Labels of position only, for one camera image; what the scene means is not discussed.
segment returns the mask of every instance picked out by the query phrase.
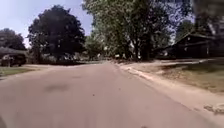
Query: road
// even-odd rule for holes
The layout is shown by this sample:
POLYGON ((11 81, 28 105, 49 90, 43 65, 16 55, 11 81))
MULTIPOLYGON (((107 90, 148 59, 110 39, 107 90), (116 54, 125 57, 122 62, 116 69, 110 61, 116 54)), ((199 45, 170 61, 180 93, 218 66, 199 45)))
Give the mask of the road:
POLYGON ((216 128, 109 62, 1 80, 0 116, 0 128, 216 128))

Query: car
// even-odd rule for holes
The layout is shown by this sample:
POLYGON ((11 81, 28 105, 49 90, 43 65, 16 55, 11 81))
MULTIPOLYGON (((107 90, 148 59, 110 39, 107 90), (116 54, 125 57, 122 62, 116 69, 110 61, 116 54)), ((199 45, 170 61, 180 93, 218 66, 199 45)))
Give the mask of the car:
POLYGON ((4 55, 0 61, 1 66, 22 66, 26 63, 26 56, 24 54, 8 54, 4 55))

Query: yard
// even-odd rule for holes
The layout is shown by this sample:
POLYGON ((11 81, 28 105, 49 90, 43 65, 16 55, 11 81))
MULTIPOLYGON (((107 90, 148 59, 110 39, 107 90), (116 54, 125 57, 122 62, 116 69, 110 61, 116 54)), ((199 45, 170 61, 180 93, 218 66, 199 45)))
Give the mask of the yard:
POLYGON ((224 59, 201 63, 144 65, 139 70, 155 73, 215 93, 224 93, 224 59))
POLYGON ((32 71, 32 69, 23 67, 0 67, 0 76, 15 75, 32 71))

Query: lawn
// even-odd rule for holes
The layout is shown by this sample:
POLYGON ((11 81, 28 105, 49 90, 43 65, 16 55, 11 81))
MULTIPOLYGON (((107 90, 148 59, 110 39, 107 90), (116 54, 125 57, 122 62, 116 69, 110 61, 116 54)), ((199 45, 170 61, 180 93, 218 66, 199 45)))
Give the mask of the lawn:
POLYGON ((224 93, 224 61, 198 64, 180 64, 161 67, 163 76, 200 87, 211 92, 224 93))
POLYGON ((14 74, 25 73, 29 71, 32 71, 32 69, 27 69, 22 67, 0 67, 1 76, 14 75, 14 74))

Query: tree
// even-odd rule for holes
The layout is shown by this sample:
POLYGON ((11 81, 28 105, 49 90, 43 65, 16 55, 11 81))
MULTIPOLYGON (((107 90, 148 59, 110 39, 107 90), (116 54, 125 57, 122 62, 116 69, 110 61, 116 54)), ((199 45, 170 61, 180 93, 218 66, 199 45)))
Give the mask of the tree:
POLYGON ((21 34, 16 34, 15 31, 8 28, 0 30, 0 47, 26 50, 21 34))
POLYGON ((40 61, 40 54, 54 56, 57 62, 61 57, 72 56, 84 50, 84 30, 77 17, 56 5, 39 14, 29 27, 28 38, 34 57, 40 61))
POLYGON ((104 51, 103 44, 94 39, 93 35, 86 38, 85 48, 91 60, 98 54, 103 54, 104 51))
POLYGON ((175 42, 182 39, 186 34, 190 33, 193 29, 194 24, 190 20, 184 20, 177 27, 175 42))
POLYGON ((83 8, 93 15, 94 30, 114 52, 113 55, 125 54, 126 58, 134 55, 137 60, 139 53, 144 53, 146 59, 154 44, 158 43, 153 37, 169 31, 169 16, 162 4, 154 1, 84 0, 83 8))

